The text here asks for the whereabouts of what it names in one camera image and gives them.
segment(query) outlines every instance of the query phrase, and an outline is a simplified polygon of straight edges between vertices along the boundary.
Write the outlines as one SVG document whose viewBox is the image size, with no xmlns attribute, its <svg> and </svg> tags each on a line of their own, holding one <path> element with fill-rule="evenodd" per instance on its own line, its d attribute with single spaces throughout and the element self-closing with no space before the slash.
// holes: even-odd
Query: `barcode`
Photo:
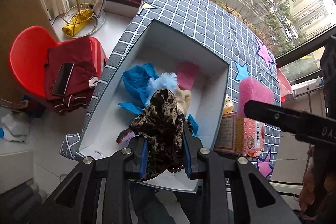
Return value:
<svg viewBox="0 0 336 224">
<path fill-rule="evenodd" d="M 260 122 L 255 121 L 255 145 L 254 148 L 260 148 Z"/>
</svg>

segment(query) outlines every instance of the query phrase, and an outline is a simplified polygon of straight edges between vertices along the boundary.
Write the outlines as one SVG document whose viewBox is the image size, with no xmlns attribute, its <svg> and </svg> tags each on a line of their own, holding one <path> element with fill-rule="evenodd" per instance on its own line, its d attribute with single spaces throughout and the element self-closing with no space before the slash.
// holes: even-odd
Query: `cardboard box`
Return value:
<svg viewBox="0 0 336 224">
<path fill-rule="evenodd" d="M 125 70 L 150 62 L 158 74 L 175 72 L 184 61 L 200 68 L 191 89 L 192 98 L 187 115 L 191 114 L 199 124 L 197 136 L 203 146 L 212 149 L 221 122 L 229 65 L 190 37 L 153 20 L 132 45 L 106 85 L 84 129 L 79 152 L 98 159 L 97 152 L 103 157 L 109 157 L 120 149 L 116 138 L 122 130 L 128 128 L 135 115 L 118 106 L 118 103 L 136 103 L 125 90 L 122 81 Z M 184 170 L 175 174 L 166 170 L 143 183 L 156 188 L 193 193 L 198 186 L 197 181 L 187 178 Z"/>
<path fill-rule="evenodd" d="M 258 157 L 264 147 L 264 124 L 237 117 L 236 112 L 224 114 L 214 151 Z"/>
</svg>

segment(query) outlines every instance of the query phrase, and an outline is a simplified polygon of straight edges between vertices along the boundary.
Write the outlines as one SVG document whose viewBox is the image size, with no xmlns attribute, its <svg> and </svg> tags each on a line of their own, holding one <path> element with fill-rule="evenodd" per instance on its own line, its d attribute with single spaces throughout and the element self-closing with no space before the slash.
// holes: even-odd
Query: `leopard print fabric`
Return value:
<svg viewBox="0 0 336 224">
<path fill-rule="evenodd" d="M 168 89 L 157 90 L 150 105 L 131 123 L 130 129 L 148 142 L 148 163 L 140 181 L 155 178 L 164 170 L 182 170 L 182 133 L 185 117 L 177 108 L 174 94 Z"/>
</svg>

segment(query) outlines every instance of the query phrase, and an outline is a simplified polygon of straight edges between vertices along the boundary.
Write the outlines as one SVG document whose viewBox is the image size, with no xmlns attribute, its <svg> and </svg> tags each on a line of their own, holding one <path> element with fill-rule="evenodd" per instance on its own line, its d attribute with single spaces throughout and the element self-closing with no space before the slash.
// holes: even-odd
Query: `phone screen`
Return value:
<svg viewBox="0 0 336 224">
<path fill-rule="evenodd" d="M 63 96 L 65 94 L 73 67 L 74 63 L 62 64 L 52 90 L 53 95 Z"/>
</svg>

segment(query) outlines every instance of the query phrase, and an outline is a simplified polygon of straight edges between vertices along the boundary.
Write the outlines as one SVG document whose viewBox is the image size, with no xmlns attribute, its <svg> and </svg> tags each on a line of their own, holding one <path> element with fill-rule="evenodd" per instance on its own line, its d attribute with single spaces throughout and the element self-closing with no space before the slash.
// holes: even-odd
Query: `red chair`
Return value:
<svg viewBox="0 0 336 224">
<path fill-rule="evenodd" d="M 73 40 L 57 42 L 43 27 L 32 26 L 17 36 L 10 49 L 9 68 L 14 78 L 27 95 L 48 108 L 53 109 L 46 101 L 44 93 L 44 64 L 47 60 L 47 50 L 71 41 Z M 90 37 L 90 42 L 92 61 L 99 78 L 107 57 L 96 38 Z"/>
</svg>

